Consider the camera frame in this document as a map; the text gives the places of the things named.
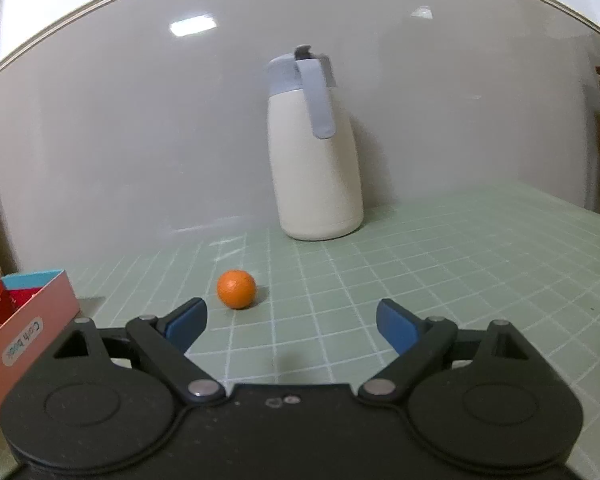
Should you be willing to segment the small orange tangerine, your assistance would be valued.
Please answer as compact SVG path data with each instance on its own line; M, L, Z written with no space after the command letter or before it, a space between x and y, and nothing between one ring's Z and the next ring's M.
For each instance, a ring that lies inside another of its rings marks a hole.
M234 310L250 307L257 296L254 278L243 270L228 270L216 282L216 294L224 306Z

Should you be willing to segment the green cutting mat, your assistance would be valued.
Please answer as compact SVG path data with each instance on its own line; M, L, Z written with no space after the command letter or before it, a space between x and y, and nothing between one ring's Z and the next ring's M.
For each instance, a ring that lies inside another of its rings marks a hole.
M257 284L242 310L216 294L234 269ZM375 321L384 298L461 328L507 320L579 397L569 465L600 479L600 216L527 185L372 209L358 232L329 242L271 228L66 270L102 327L204 298L209 325L189 356L227 386L361 385L394 358Z

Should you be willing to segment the red pink cardboard box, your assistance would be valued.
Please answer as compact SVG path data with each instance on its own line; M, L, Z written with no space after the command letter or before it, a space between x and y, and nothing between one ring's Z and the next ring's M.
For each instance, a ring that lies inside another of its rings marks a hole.
M79 314L64 270L0 278L0 406L23 373Z

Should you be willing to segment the white thermos jug blue lid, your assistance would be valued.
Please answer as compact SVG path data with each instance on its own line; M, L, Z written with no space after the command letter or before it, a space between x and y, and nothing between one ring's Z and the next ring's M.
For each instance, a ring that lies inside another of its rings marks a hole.
M309 242L354 232L364 218L358 151L329 57L299 46L268 62L266 74L280 227Z

